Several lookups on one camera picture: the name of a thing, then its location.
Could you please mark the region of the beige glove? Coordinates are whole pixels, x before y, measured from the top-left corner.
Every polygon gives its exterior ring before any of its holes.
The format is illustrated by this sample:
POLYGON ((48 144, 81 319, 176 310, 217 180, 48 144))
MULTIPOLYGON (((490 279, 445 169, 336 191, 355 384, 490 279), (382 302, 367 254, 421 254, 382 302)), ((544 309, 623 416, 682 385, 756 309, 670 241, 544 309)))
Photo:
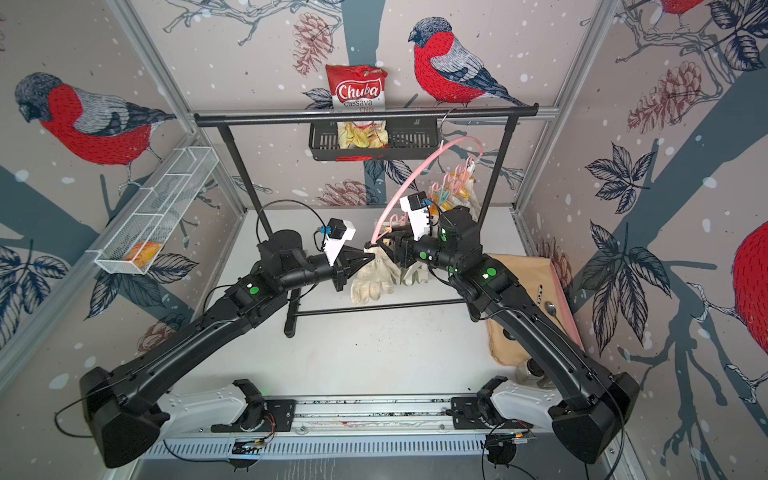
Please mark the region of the beige glove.
POLYGON ((423 263, 416 262, 402 270, 400 283, 405 286, 423 284, 429 281, 429 277, 430 274, 427 266, 423 263))

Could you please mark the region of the pink clip hanger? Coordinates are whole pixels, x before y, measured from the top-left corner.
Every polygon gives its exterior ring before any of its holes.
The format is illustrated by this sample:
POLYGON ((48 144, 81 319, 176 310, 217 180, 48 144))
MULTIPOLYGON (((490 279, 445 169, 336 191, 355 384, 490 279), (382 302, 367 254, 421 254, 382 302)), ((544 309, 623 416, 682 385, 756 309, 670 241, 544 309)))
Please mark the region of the pink clip hanger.
POLYGON ((450 198, 456 195, 470 178, 473 178, 476 184, 476 170, 484 154, 483 142, 472 135, 464 134, 448 140, 441 139, 437 149, 412 168, 411 173, 386 201, 384 210, 376 220, 370 237, 371 243, 378 244, 385 233, 393 232, 399 226, 411 227, 406 214, 400 207, 399 200, 402 197, 420 191, 425 192, 430 202, 431 216, 455 208, 451 206, 450 198), (442 158, 454 147, 464 150, 465 156, 450 167, 441 167, 442 158))

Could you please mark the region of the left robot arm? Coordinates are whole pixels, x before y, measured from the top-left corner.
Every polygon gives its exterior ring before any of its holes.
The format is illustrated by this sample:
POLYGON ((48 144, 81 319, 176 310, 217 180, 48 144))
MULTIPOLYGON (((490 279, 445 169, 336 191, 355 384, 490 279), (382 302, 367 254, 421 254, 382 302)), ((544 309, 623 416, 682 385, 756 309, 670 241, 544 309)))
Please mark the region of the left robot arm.
POLYGON ((83 417, 106 467, 137 459, 170 418, 157 402, 178 380, 230 341, 258 327, 288 302, 291 291, 325 281, 342 290, 374 254, 342 246, 329 260, 306 254, 301 235, 279 230, 258 245, 259 259, 201 316, 149 353, 79 381, 83 417))

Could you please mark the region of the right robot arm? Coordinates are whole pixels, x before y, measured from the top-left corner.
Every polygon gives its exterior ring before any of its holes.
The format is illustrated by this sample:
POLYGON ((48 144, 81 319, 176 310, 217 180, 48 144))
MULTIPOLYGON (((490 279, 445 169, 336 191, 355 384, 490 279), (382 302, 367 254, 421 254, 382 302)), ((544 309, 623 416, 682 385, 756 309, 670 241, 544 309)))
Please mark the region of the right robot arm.
POLYGON ((446 271, 471 313, 511 333, 561 394, 548 414, 554 434, 577 459, 594 464, 614 438, 625 437, 640 393, 637 381, 610 372, 558 329, 521 280, 484 253, 480 226, 467 208, 440 214, 435 236, 417 238, 411 228, 397 227, 377 243, 401 267, 421 262, 446 271))

